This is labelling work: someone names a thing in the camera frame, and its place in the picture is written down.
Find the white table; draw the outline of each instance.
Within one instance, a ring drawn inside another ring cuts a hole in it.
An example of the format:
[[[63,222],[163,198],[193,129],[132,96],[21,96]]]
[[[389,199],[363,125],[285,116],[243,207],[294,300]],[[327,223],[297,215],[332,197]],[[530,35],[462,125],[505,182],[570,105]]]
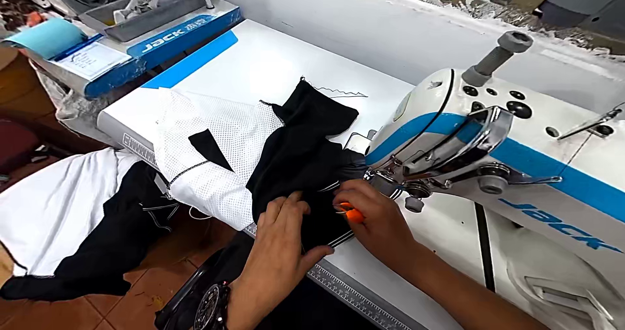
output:
[[[159,75],[160,78],[103,110],[98,118],[98,127],[156,165],[151,150],[152,142],[158,136],[155,124],[158,105],[154,100],[157,99],[159,86],[244,103],[263,100],[282,104],[301,76],[315,87],[360,92],[368,96],[335,99],[360,113],[349,130],[332,139],[342,144],[347,142],[352,132],[366,135],[370,129],[379,129],[393,114],[403,96],[414,87],[247,20],[232,28],[228,35],[166,70]],[[340,95],[326,90],[321,92],[328,96]],[[483,284],[473,203],[439,194],[425,202],[420,214],[403,210],[415,238]],[[403,207],[402,199],[398,199],[398,203]],[[496,236],[498,230],[489,228],[495,230],[492,233]],[[507,281],[505,264],[498,254],[496,242],[492,248],[497,286],[502,286],[504,296],[524,308],[523,300]],[[334,255],[325,260],[421,326],[432,330],[461,329],[439,304],[375,259],[357,240],[341,244]]]

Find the blue paper roll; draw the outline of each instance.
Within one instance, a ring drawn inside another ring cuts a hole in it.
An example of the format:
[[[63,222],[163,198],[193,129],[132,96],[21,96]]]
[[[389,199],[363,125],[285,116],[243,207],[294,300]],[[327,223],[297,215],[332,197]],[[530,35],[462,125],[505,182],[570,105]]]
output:
[[[3,43],[28,48],[44,59],[51,59],[86,38],[81,29],[64,19],[50,19],[5,39]]]

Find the wall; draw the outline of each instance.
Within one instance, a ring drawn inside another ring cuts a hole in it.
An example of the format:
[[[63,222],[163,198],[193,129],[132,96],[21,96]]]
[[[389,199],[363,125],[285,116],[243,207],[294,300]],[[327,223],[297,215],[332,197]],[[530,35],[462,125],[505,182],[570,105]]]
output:
[[[503,32],[519,30],[420,0],[228,1],[248,19],[411,84],[441,68],[473,65]],[[496,76],[596,112],[625,101],[625,63],[530,34],[535,45]]]

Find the mesh panel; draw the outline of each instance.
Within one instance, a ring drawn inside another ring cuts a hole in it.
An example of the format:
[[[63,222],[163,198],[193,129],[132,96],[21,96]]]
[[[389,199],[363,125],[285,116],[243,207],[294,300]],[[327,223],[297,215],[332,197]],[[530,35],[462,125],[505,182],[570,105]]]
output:
[[[282,126],[271,106],[249,105],[190,92],[160,90],[162,116],[154,143],[156,163],[171,181],[206,159],[188,137],[209,129],[234,172],[212,162],[185,172],[172,183],[169,194],[213,215],[237,230],[252,220],[252,195],[245,184],[260,159],[269,135]]]

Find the industrial sewing machine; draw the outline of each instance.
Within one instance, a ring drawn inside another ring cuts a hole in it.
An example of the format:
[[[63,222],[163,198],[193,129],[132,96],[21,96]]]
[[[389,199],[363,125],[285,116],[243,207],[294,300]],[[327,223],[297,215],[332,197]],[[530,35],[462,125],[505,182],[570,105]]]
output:
[[[520,226],[507,237],[507,273],[534,317],[552,329],[625,329],[621,110],[598,116],[491,77],[532,42],[506,32],[470,69],[424,79],[372,138],[368,179],[389,197],[405,190],[413,212],[441,192],[507,217]]]

